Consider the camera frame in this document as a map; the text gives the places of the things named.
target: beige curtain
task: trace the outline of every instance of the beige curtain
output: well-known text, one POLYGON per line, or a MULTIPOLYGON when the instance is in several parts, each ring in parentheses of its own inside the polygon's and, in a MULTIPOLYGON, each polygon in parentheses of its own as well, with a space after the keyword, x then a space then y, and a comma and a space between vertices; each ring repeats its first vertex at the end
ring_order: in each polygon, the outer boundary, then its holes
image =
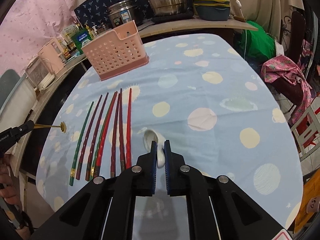
MULTIPOLYGON (((255 21, 279 39, 281 19, 291 16, 294 8, 303 8, 302 0, 239 0, 244 18, 255 21)), ((236 0, 230 0, 231 13, 241 16, 236 0)))

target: pink curtain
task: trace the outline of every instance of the pink curtain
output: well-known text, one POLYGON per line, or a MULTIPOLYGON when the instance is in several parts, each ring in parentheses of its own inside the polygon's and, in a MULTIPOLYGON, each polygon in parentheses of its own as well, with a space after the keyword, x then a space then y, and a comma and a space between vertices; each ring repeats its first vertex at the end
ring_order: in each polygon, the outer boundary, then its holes
POLYGON ((75 0, 16 0, 0 26, 0 75, 19 75, 62 28, 73 23, 75 0))

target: pink storage box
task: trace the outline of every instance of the pink storage box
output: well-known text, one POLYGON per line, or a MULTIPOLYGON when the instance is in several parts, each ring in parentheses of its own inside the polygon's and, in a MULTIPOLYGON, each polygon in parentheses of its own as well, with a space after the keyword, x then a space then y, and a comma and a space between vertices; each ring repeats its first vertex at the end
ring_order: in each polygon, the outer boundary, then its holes
POLYGON ((98 36, 82 50, 101 80, 149 62, 134 20, 98 36))

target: white chair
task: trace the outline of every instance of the white chair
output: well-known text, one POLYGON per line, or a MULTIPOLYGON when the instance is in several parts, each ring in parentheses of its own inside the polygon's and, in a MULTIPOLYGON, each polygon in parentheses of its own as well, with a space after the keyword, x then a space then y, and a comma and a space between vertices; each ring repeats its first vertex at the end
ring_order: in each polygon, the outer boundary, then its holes
POLYGON ((305 148, 303 147, 303 144, 308 141, 316 132, 320 132, 320 123, 313 112, 311 106, 309 106, 305 112, 302 114, 302 116, 299 118, 299 120, 291 127, 290 129, 300 147, 301 153, 300 153, 300 161, 302 162, 305 158, 310 156, 313 152, 315 152, 316 149, 320 147, 320 143, 317 143, 311 150, 306 152, 305 148), (297 132, 298 125, 303 121, 303 119, 308 116, 310 125, 307 127, 307 129, 299 135, 297 132))

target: tile floor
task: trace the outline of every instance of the tile floor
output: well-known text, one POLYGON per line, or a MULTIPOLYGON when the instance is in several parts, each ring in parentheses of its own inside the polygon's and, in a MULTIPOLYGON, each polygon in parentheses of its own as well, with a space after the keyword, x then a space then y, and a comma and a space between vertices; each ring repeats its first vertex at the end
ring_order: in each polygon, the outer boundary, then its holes
MULTIPOLYGON (((284 95, 277 94, 273 88, 270 88, 270 90, 274 98, 278 102, 282 112, 287 112, 292 106, 292 103, 284 95)), ((311 107, 313 108, 313 110, 318 109, 320 107, 320 98, 317 98, 313 102, 311 107)), ((291 112, 285 114, 287 120, 289 120, 291 112)), ((315 142, 317 143, 318 140, 320 141, 320 135, 318 135, 318 138, 315 140, 315 142)), ((303 175, 308 174, 318 166, 320 166, 320 148, 317 149, 311 156, 301 162, 303 175)), ((41 226, 53 214, 52 208, 38 193, 38 191, 36 190, 36 186, 31 183, 28 184, 27 188, 27 212, 34 223, 35 228, 41 226)))

